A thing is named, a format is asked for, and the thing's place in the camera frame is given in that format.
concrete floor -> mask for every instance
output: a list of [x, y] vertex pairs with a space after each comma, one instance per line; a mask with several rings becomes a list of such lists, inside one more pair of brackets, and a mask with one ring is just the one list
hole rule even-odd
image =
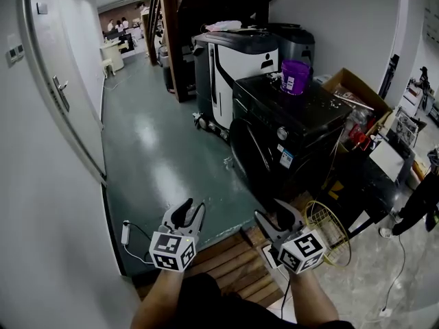
[[[195, 102], [178, 103], [165, 90], [162, 69], [151, 67], [144, 56], [125, 62], [126, 67], [109, 78], [106, 87], [131, 78], [106, 90], [104, 103], [108, 200], [117, 240], [124, 219], [152, 233], [166, 209], [186, 197], [206, 202], [204, 245], [233, 233], [243, 223], [252, 223], [258, 203], [224, 164], [230, 148], [214, 135], [194, 128]], [[439, 133], [434, 123], [426, 129], [416, 145], [419, 155], [430, 149]], [[410, 193], [408, 188], [403, 191], [396, 209], [405, 205]], [[391, 223], [385, 219], [380, 226]], [[421, 220], [401, 236], [406, 251], [404, 270], [390, 292], [387, 308], [392, 314], [380, 317], [389, 286], [401, 270], [403, 251], [398, 239], [381, 238], [378, 227], [373, 225], [352, 240], [353, 258], [348, 267], [323, 264], [315, 270], [322, 288], [341, 319], [356, 328], [431, 328], [439, 318], [439, 228], [427, 233]], [[129, 250], [142, 255], [148, 245], [133, 229]], [[148, 269], [120, 247], [119, 251], [130, 275]], [[286, 280], [273, 273], [285, 289]], [[280, 305], [271, 306], [279, 316]], [[292, 305], [292, 300], [285, 305], [288, 320], [294, 320]]]
[[[178, 103], [166, 91], [162, 68], [150, 66], [144, 54], [124, 62], [105, 83], [103, 138], [111, 223], [123, 265], [133, 276], [151, 266], [121, 247], [125, 219], [151, 235], [167, 209], [192, 197], [194, 204], [206, 204], [203, 247], [253, 223], [260, 205], [224, 163], [230, 147], [194, 127], [196, 102]], [[149, 241], [132, 228], [130, 252], [142, 257], [148, 247]]]
[[427, 126], [419, 132], [414, 151], [422, 158], [428, 167], [430, 162], [427, 154], [434, 148], [434, 145], [439, 144], [439, 127], [436, 122], [422, 110], [418, 110], [415, 117], [427, 124]]

white chair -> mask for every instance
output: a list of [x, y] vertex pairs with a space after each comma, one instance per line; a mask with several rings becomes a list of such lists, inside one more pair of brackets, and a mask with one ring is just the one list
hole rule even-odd
[[108, 74], [107, 74], [107, 67], [108, 66], [111, 67], [111, 73], [113, 75], [116, 75], [115, 68], [112, 64], [112, 60], [110, 58], [107, 58], [106, 60], [102, 61], [102, 72], [104, 72], [105, 79], [108, 78]]

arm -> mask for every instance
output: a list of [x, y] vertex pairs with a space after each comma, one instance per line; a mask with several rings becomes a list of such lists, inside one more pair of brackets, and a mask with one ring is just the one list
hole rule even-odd
[[337, 309], [320, 287], [312, 270], [300, 274], [290, 272], [289, 279], [298, 324], [317, 328], [329, 321], [339, 320]]
[[162, 328], [176, 313], [184, 272], [161, 271], [137, 310], [131, 329]]

purple container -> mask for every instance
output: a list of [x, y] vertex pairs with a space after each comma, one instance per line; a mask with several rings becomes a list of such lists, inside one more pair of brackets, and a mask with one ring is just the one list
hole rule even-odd
[[291, 95], [303, 93], [308, 83], [311, 66], [301, 61], [282, 61], [281, 89]]

wooden pallet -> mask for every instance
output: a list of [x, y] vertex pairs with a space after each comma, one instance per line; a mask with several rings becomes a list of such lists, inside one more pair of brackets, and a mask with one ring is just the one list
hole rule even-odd
[[[223, 294], [237, 293], [241, 298], [268, 307], [283, 293], [265, 268], [256, 247], [266, 245], [258, 227], [238, 232], [202, 250], [193, 260], [185, 277], [208, 273], [217, 280]], [[137, 287], [143, 299], [152, 284]]]

